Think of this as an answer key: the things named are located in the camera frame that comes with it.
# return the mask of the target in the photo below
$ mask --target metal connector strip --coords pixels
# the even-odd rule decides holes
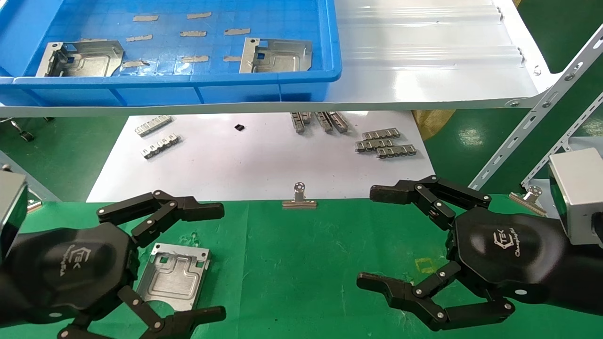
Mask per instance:
[[[179,142],[180,142],[180,136],[177,136],[175,134],[170,134],[167,137],[161,139],[156,144],[150,145],[149,147],[143,149],[142,151],[140,151],[140,153],[142,154],[142,156],[145,159],[150,159]]]
[[[331,119],[331,123],[339,133],[347,132],[348,125],[341,113],[329,112],[329,118]]]
[[[371,152],[377,150],[377,148],[391,146],[394,146],[392,139],[356,141],[356,152]]]
[[[295,131],[302,134],[305,130],[302,114],[300,112],[291,113],[291,121],[293,122]]]
[[[139,136],[145,136],[151,134],[152,132],[162,128],[163,126],[172,122],[172,117],[169,115],[160,115],[156,118],[153,118],[151,121],[147,121],[144,124],[136,127],[134,131]]]
[[[388,128],[386,130],[370,131],[362,134],[362,138],[364,140],[389,139],[399,137],[400,131],[398,131],[398,128]]]
[[[329,119],[329,114],[327,112],[316,112],[316,118],[325,132],[328,133],[333,130],[333,125],[331,124],[331,120]]]
[[[389,157],[405,157],[417,154],[417,150],[413,145],[390,146],[377,148],[377,157],[386,159]]]

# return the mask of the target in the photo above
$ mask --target metal plate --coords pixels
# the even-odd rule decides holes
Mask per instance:
[[[175,311],[190,311],[207,269],[211,252],[197,247],[155,243],[138,289],[146,301],[158,300]]]
[[[123,57],[117,40],[49,42],[36,76],[110,77]]]
[[[266,47],[260,42],[267,42]],[[239,73],[307,71],[312,67],[312,42],[308,40],[248,37],[243,46]]]

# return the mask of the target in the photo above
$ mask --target green floor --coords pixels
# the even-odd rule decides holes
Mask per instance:
[[[523,0],[519,12],[551,71],[561,72],[601,24],[601,0]],[[603,90],[603,57],[583,75],[483,190],[508,193]],[[440,176],[468,184],[524,117],[526,109],[459,110],[426,148]],[[0,150],[61,199],[83,201],[125,118],[20,119],[37,139],[24,143],[0,124]],[[576,135],[603,136],[603,109]]]
[[[415,316],[388,308],[382,295],[360,290],[356,275],[367,271],[421,281],[446,263],[446,232],[414,206],[368,199],[318,204],[315,211],[285,211],[279,201],[231,201],[224,204],[222,220],[179,222],[160,236],[158,242],[168,244],[199,240],[213,253],[198,307],[222,305],[227,318],[200,326],[193,339],[601,337],[603,322],[596,315],[518,302],[502,324],[432,332]],[[22,230],[91,227],[101,206],[48,204],[29,215]],[[527,212],[503,195],[493,196],[491,210]],[[142,262],[149,252],[149,247],[140,251]],[[434,301],[450,307],[484,299],[454,282]],[[168,306],[151,304],[163,315],[170,313]],[[4,328],[0,338],[55,338],[67,322]],[[116,339],[138,338],[144,329],[125,305],[90,327]]]

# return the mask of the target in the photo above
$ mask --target logo on robotic hand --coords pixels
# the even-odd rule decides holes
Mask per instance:
[[[499,229],[497,229],[497,231],[498,233],[494,232],[494,243],[504,250],[515,246],[515,256],[519,257],[521,252],[519,250],[519,237],[517,236],[517,232],[515,232],[513,228],[509,229],[510,233],[505,233],[505,231]]]
[[[81,263],[88,261],[90,258],[91,249],[80,247],[79,249],[72,250],[75,245],[70,245],[67,251],[63,254],[63,260],[61,261],[61,272],[59,276],[64,276],[67,270],[67,264],[73,264],[72,269],[81,268]]]

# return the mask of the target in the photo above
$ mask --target white shelf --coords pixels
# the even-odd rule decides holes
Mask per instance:
[[[351,131],[325,133],[313,118],[298,135],[289,113],[176,116],[174,122],[144,138],[134,128],[153,116],[133,116],[125,127],[87,202],[121,201],[161,189],[197,200],[285,200],[295,182],[306,184],[310,199],[368,198],[372,185],[433,175],[418,128],[409,112],[343,112]],[[235,130],[236,124],[245,126]],[[380,160],[356,153],[354,141],[370,130],[397,127],[398,145],[418,153]],[[176,133],[181,144],[144,159],[140,150]]]
[[[0,115],[460,109],[509,107],[512,101],[518,107],[532,107],[560,78],[549,72],[512,0],[335,3],[344,69],[325,102],[0,107]]]

